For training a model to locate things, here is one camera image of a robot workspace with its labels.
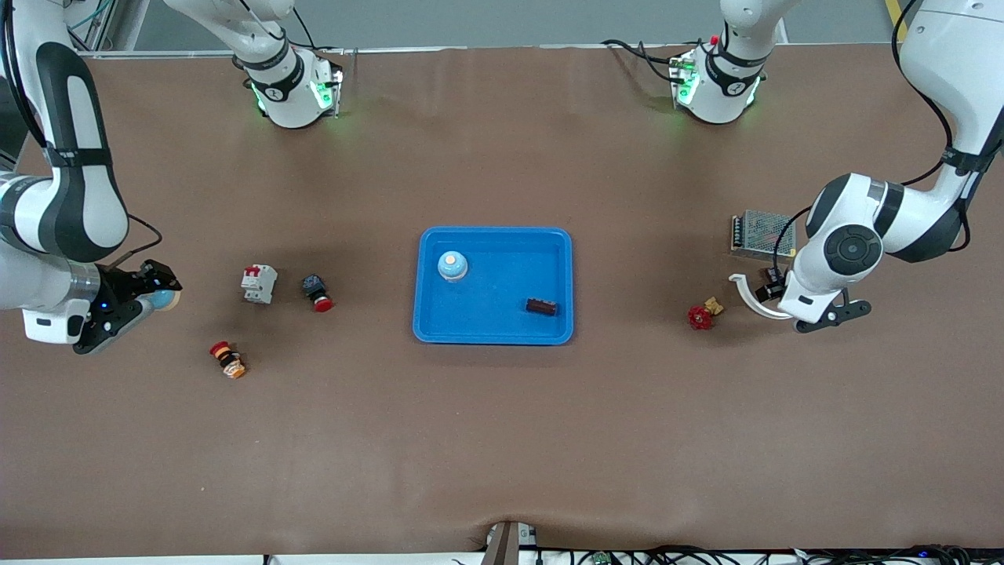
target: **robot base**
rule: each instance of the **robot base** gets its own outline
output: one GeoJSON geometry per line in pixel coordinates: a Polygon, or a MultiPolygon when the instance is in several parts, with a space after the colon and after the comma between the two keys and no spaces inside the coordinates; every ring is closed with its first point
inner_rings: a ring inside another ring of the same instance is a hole
{"type": "Polygon", "coordinates": [[[258,98],[258,109],[276,125],[287,128],[305,127],[322,115],[337,115],[341,102],[342,71],[338,65],[319,57],[308,49],[293,47],[304,64],[303,77],[287,98],[276,101],[252,86],[258,98]]]}
{"type": "Polygon", "coordinates": [[[673,102],[702,121],[728,123],[753,103],[761,79],[758,77],[737,95],[726,95],[718,84],[704,75],[706,60],[707,53],[698,47],[670,61],[670,76],[683,81],[673,84],[673,102]]]}

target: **white circuit breaker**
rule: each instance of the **white circuit breaker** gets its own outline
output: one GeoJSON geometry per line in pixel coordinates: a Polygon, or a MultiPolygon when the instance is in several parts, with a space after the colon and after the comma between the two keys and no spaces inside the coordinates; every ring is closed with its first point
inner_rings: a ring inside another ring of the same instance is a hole
{"type": "Polygon", "coordinates": [[[255,304],[272,304],[272,289],[279,273],[267,264],[253,264],[244,269],[241,289],[244,300],[255,304]]]}

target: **white curved hook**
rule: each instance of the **white curved hook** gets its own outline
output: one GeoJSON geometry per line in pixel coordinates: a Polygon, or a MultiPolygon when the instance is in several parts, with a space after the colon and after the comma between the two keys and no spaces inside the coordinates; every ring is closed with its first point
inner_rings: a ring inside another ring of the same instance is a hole
{"type": "Polygon", "coordinates": [[[764,318],[770,318],[771,320],[791,320],[792,317],[790,314],[771,310],[760,304],[760,302],[756,300],[756,297],[753,296],[753,293],[750,292],[750,287],[746,282],[745,274],[737,272],[732,276],[729,276],[729,280],[735,282],[736,288],[739,289],[739,296],[742,297],[743,302],[746,303],[746,306],[750,307],[750,310],[753,312],[763,316],[764,318]]]}

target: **green led light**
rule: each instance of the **green led light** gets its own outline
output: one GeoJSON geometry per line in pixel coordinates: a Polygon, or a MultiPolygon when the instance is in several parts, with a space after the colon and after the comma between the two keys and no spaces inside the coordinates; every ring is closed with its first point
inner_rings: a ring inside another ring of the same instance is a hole
{"type": "Polygon", "coordinates": [[[756,95],[756,87],[759,85],[760,85],[760,78],[757,77],[757,79],[753,81],[753,85],[750,86],[750,95],[749,97],[746,98],[746,105],[753,103],[753,97],[756,95]]]}
{"type": "Polygon", "coordinates": [[[251,84],[251,91],[254,92],[254,98],[258,101],[258,109],[265,111],[265,102],[261,101],[261,92],[258,91],[258,87],[251,84]]]}
{"type": "Polygon", "coordinates": [[[310,85],[313,86],[314,97],[317,98],[317,105],[321,109],[327,109],[331,106],[331,88],[324,85],[323,82],[317,83],[310,81],[310,85]]]}
{"type": "Polygon", "coordinates": [[[694,92],[697,87],[701,84],[701,76],[697,72],[692,72],[690,76],[684,80],[684,83],[680,86],[680,93],[677,99],[680,103],[688,104],[694,99],[694,92]]]}

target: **dark brown object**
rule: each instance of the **dark brown object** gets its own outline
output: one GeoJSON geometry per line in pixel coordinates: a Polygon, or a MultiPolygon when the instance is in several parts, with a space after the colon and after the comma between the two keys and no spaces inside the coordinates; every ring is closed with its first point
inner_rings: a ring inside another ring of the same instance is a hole
{"type": "Polygon", "coordinates": [[[518,530],[519,525],[513,522],[497,524],[481,565],[519,565],[518,530]]]}
{"type": "Polygon", "coordinates": [[[728,255],[723,210],[793,212],[848,171],[939,158],[888,46],[778,46],[755,105],[715,126],[617,52],[354,60],[342,117],[296,131],[227,59],[92,64],[122,196],[186,291],[86,359],[0,313],[4,558],[465,550],[500,520],[559,547],[1004,546],[1004,162],[970,247],[883,259],[852,291],[865,318],[681,320],[762,266],[728,255]],[[447,223],[567,229],[571,342],[419,343],[419,238],[447,223]],[[263,253],[338,280],[336,323],[294,277],[267,311],[235,299],[263,253]],[[206,377],[221,337],[253,379],[206,377]]]}
{"type": "Polygon", "coordinates": [[[526,311],[536,312],[537,314],[546,314],[547,316],[554,316],[558,313],[558,305],[552,303],[551,301],[526,299],[526,311]]]}

